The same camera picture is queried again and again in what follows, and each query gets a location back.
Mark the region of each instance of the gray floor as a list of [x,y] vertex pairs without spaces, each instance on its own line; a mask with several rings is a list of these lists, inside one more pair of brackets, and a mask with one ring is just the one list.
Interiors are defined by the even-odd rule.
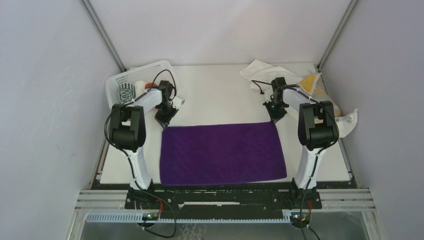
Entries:
[[[368,240],[360,212],[315,212],[310,226],[322,240]],[[155,225],[151,230],[170,234],[172,224]],[[317,238],[306,229],[308,240]],[[82,232],[82,240],[159,240],[135,223],[88,222]],[[301,230],[287,223],[191,223],[178,224],[173,239],[179,240],[303,240]]]

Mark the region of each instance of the white wall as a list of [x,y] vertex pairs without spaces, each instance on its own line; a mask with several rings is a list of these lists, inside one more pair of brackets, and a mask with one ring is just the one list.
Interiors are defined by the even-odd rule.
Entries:
[[77,0],[2,1],[0,239],[64,239],[118,73]]
[[318,63],[350,0],[91,0],[128,67]]
[[422,239],[424,210],[424,1],[360,1],[324,67],[346,138],[391,240]]

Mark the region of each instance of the purple towel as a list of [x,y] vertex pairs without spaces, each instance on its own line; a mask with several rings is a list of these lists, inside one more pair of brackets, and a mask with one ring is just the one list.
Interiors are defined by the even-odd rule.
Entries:
[[162,132],[160,182],[222,185],[287,177],[277,128],[271,122],[170,126]]

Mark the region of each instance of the white laundry basket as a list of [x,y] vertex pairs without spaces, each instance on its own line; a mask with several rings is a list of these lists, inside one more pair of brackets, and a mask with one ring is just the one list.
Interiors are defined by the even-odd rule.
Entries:
[[[118,86],[121,83],[132,83],[135,84],[138,81],[144,81],[146,83],[151,83],[153,79],[156,77],[156,75],[162,71],[168,69],[174,79],[177,83],[178,80],[176,79],[174,70],[171,66],[171,64],[168,61],[158,61],[154,62],[145,66],[137,67],[135,69],[120,73],[115,76],[111,76],[106,80],[106,96],[107,96],[107,102],[109,103],[109,108],[112,109],[112,106],[114,104],[119,104],[119,90]],[[159,84],[162,80],[170,81],[172,84],[172,77],[168,72],[161,73],[156,81],[155,84]]]

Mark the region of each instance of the white table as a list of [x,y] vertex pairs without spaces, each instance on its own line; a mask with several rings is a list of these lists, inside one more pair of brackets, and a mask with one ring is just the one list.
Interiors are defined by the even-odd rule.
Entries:
[[[274,64],[306,77],[315,73],[312,63]],[[239,71],[247,64],[174,66],[178,95],[185,104],[171,120],[170,126],[197,126],[218,124],[262,123],[270,117],[262,105],[265,101],[258,90],[250,89],[250,83]],[[271,182],[290,182],[295,176],[301,159],[302,146],[298,139],[298,113],[289,108],[288,114],[276,123],[284,154],[287,177]],[[160,183],[159,159],[162,127],[155,121],[156,110],[145,116],[147,138],[144,156],[147,170],[154,183]],[[322,159],[317,173],[318,181],[350,180],[338,143],[330,147]],[[128,184],[130,173],[124,155],[109,147],[100,183]]]

